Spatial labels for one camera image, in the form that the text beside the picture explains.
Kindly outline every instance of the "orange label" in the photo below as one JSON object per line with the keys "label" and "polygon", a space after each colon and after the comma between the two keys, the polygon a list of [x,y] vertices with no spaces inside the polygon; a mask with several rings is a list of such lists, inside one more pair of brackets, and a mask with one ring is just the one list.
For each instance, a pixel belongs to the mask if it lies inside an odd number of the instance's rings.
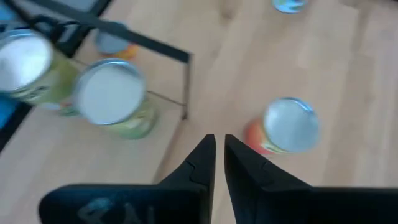
{"label": "orange label", "polygon": [[131,44],[125,50],[122,50],[115,54],[105,54],[105,57],[130,60],[136,56],[137,50],[138,50],[138,45]]}
{"label": "orange label", "polygon": [[255,119],[247,125],[244,130],[244,143],[262,155],[288,153],[270,142],[262,119]]}

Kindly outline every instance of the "green can label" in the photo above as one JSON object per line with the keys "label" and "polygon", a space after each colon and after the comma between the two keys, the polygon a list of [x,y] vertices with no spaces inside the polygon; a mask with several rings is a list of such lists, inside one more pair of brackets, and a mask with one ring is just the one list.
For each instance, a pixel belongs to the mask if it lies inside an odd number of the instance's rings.
{"label": "green can label", "polygon": [[70,96],[79,71],[59,52],[54,52],[50,68],[31,85],[11,93],[11,97],[32,105],[57,110],[60,115],[77,114]]}
{"label": "green can label", "polygon": [[157,108],[150,99],[145,98],[140,108],[129,119],[104,127],[127,139],[140,139],[152,130],[157,118]]}

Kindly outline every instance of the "wooden floor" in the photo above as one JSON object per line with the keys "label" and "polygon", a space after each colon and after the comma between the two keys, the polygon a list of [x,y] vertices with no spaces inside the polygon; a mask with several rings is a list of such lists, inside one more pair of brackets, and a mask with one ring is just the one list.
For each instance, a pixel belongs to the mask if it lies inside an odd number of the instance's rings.
{"label": "wooden floor", "polygon": [[169,0],[154,9],[154,36],[167,33],[164,40],[195,54],[192,116],[158,178],[215,133],[213,223],[234,223],[224,135],[241,138],[268,102],[294,96],[316,109],[322,138],[310,152],[272,162],[312,185],[398,187],[398,2],[313,0],[299,14],[270,0],[232,2]]}

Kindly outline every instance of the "can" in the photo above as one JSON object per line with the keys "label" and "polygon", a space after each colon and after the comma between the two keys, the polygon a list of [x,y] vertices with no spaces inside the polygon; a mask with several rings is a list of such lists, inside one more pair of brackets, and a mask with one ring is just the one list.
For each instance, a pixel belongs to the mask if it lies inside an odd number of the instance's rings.
{"label": "can", "polygon": [[[126,25],[120,22],[111,22],[117,26],[127,28]],[[138,45],[132,44],[124,39],[114,35],[97,31],[95,36],[95,46],[97,51],[107,58],[120,58],[130,60],[137,54]]]}
{"label": "can", "polygon": [[307,0],[272,0],[274,7],[284,13],[298,13],[303,10]]}
{"label": "can", "polygon": [[143,138],[157,121],[144,76],[125,60],[105,59],[89,66],[73,95],[75,107],[91,124],[124,138]]}
{"label": "can", "polygon": [[317,143],[319,129],[318,116],[308,103],[280,98],[246,126],[244,142],[263,155],[304,152]]}
{"label": "can", "polygon": [[23,102],[76,114],[71,95],[79,71],[40,33],[10,30],[0,35],[0,92]]}

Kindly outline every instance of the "metal can lid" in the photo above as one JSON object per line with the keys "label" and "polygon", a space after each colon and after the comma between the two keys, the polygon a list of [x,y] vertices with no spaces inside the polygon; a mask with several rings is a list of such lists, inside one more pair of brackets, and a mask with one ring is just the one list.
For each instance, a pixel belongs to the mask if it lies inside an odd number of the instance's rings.
{"label": "metal can lid", "polygon": [[288,152],[303,152],[319,139],[319,120],[306,102],[297,98],[273,101],[264,114],[267,137],[277,147]]}
{"label": "metal can lid", "polygon": [[74,91],[74,104],[92,124],[120,123],[140,107],[145,78],[125,60],[101,60],[87,68]]}
{"label": "metal can lid", "polygon": [[[126,28],[126,25],[120,22],[111,23]],[[98,30],[95,37],[95,45],[97,50],[102,54],[115,54],[126,49],[129,45],[129,42],[114,35]]]}
{"label": "metal can lid", "polygon": [[10,92],[30,85],[52,63],[53,50],[40,34],[10,30],[0,35],[0,91]]}

